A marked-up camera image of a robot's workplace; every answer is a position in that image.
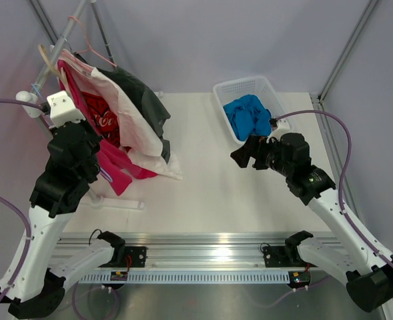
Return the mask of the pink magenta t shirt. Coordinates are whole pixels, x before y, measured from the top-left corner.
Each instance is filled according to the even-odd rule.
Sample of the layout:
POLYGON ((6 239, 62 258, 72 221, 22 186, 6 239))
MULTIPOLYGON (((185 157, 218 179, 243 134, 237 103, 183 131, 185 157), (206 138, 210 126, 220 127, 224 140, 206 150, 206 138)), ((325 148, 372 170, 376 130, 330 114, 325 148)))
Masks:
POLYGON ((60 60, 57 62, 58 70, 65 76, 65 80, 60 80, 61 89, 70 93, 76 107, 85 115, 95 132, 102 136, 100 142, 100 152, 97 154, 103 178, 109 181, 109 184, 116 195, 121 195, 133 182, 133 179, 149 179, 156 177, 157 173, 139 167, 132 163, 125 151, 119 148, 119 125, 117 124, 117 116, 114 115, 108 107, 107 103, 103 104, 103 110, 107 115, 102 118, 112 120, 112 124, 107 124, 101 128, 95 122, 95 112, 91 111, 86 104, 84 94, 80 91, 75 82, 72 72, 66 62, 60 60))

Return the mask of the wooden clothes hanger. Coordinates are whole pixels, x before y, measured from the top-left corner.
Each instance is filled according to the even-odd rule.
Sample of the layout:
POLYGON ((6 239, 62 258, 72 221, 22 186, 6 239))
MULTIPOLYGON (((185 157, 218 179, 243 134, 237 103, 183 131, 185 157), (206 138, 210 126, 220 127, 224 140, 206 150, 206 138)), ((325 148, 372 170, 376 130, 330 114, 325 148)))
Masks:
POLYGON ((56 76, 59 87, 62 88, 62 90, 64 90, 70 97, 72 97, 71 89, 69 87, 69 83, 65 71, 63 69, 58 69, 56 66, 54 66, 54 64, 50 61, 48 57, 47 50, 44 45, 38 44, 37 48, 40 56, 45 62, 45 66, 48 67, 48 70, 54 76, 56 76))

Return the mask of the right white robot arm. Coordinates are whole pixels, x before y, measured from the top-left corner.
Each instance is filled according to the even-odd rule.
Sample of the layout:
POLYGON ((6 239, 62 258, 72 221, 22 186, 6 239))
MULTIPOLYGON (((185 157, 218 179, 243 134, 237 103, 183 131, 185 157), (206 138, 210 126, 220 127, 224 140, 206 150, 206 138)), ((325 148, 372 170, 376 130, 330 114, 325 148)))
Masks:
POLYGON ((393 299, 393 253, 339 198, 328 174, 312 164, 310 146, 300 133, 251 136, 230 157, 241 168, 271 169, 286 179, 290 192, 330 228, 347 254, 321 244, 301 231, 286 239, 284 256, 292 265, 315 265, 341 282, 353 302, 369 313, 393 299))

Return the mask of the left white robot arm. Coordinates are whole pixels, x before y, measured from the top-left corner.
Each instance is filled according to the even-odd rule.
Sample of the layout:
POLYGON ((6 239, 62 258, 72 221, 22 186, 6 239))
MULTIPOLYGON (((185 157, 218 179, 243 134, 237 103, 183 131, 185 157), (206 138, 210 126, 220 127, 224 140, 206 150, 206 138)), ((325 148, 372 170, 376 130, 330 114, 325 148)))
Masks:
POLYGON ((66 278, 48 267, 65 225, 100 171, 96 154, 101 137, 86 120, 51 129, 49 159, 30 196, 28 215, 0 197, 23 221, 25 231, 0 279, 0 304, 16 319, 50 315, 65 296, 66 278))

